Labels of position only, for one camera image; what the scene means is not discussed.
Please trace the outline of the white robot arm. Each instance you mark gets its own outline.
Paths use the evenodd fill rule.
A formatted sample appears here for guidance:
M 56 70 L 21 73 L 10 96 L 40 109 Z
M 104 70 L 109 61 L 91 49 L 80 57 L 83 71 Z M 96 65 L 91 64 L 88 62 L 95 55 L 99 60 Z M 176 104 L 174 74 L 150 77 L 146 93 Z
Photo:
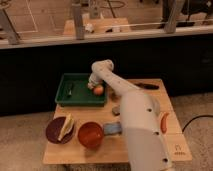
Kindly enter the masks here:
M 174 171 L 158 122 L 159 102 L 113 69 L 111 60 L 94 62 L 88 86 L 94 88 L 104 81 L 121 97 L 120 120 L 131 171 Z

